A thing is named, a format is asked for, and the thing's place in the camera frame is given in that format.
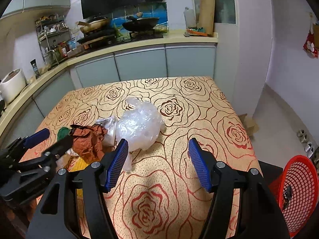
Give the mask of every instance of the floor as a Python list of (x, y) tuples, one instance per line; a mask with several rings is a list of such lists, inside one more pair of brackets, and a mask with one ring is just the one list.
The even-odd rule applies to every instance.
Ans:
[(296, 136), (296, 122), (270, 88), (264, 88), (253, 118), (260, 128), (251, 137), (258, 160), (284, 168), (292, 157), (307, 155)]

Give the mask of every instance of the white rice cooker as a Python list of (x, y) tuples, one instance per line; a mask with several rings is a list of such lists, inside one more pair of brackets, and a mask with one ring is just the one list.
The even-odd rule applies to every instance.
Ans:
[(25, 88), (26, 82), (22, 69), (8, 73), (0, 82), (0, 92), (6, 105), (12, 102)]

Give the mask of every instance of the table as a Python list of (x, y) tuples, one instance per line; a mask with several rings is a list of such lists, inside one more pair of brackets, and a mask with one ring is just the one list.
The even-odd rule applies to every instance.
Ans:
[[(210, 77), (142, 79), (70, 91), (38, 128), (48, 128), (50, 137), (28, 150), (23, 160), (38, 157), (57, 140), (63, 126), (120, 117), (131, 108), (127, 97), (153, 103), (166, 129), (148, 150), (132, 152), (133, 170), (122, 172), (116, 187), (105, 194), (114, 228), (125, 239), (197, 239), (212, 195), (200, 187), (188, 156), (189, 139), (195, 137), (202, 149), (234, 169), (260, 170), (237, 114)], [(236, 229), (239, 190), (234, 195), (228, 237)], [(89, 236), (81, 199), (78, 206), (82, 232)]]

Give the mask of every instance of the wok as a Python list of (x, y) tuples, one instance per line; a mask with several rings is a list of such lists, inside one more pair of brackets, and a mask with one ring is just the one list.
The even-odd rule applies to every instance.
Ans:
[(75, 24), (82, 26), (82, 27), (80, 28), (80, 31), (81, 31), (83, 34), (86, 34), (86, 33), (90, 32), (90, 31), (93, 31), (93, 30), (102, 28), (102, 27), (105, 26), (105, 25), (108, 25), (108, 24), (110, 23), (110, 21), (111, 21), (111, 19), (105, 18), (105, 19), (93, 21), (93, 22), (91, 22), (91, 23), (76, 22)]
[(151, 30), (156, 26), (159, 21), (159, 18), (150, 17), (150, 18), (135, 18), (132, 16), (126, 17), (130, 22), (123, 23), (122, 26), (131, 32), (140, 32), (140, 31), (147, 31)]

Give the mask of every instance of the silver bolt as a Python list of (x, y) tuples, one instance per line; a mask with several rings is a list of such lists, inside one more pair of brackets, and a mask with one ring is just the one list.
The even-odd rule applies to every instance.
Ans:
[(217, 162), (216, 165), (218, 168), (224, 168), (226, 166), (224, 162)]
[(99, 162), (93, 162), (91, 164), (92, 168), (98, 168), (101, 164)]
[(63, 175), (64, 173), (66, 173), (66, 169), (62, 168), (58, 171), (59, 175)]
[(48, 171), (50, 170), (50, 166), (44, 166), (44, 167), (43, 167), (43, 170), (44, 170), (45, 172), (48, 172)]
[(250, 172), (251, 172), (253, 175), (257, 175), (257, 174), (259, 173), (256, 168), (251, 169)]

